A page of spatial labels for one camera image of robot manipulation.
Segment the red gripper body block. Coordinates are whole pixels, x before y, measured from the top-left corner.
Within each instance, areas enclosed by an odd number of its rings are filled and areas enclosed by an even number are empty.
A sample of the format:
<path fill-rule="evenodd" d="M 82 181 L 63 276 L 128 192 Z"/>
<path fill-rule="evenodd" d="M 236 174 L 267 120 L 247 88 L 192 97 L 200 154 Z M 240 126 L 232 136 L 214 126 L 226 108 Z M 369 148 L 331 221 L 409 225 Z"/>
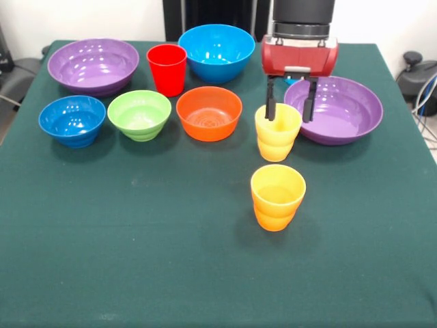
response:
<path fill-rule="evenodd" d="M 265 35 L 262 39 L 262 68 L 268 76 L 299 79 L 328 77 L 339 52 L 336 38 L 299 40 Z"/>

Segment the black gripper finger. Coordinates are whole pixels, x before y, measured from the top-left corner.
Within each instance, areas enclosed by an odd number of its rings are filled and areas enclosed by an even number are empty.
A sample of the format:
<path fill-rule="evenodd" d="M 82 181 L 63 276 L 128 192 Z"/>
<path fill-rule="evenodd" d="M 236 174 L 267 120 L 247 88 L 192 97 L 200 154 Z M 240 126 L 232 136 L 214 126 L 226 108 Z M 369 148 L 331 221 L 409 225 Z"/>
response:
<path fill-rule="evenodd" d="M 266 114 L 265 118 L 269 121 L 275 119 L 276 101 L 274 99 L 274 77 L 267 76 L 267 90 L 266 90 Z"/>
<path fill-rule="evenodd" d="M 304 106 L 303 106 L 303 112 L 302 112 L 303 122 L 310 122 L 313 120 L 315 94 L 317 92 L 317 87 L 318 87 L 317 77 L 309 77 L 307 80 L 309 82 L 309 91 L 308 91 L 308 97 L 305 99 Z"/>

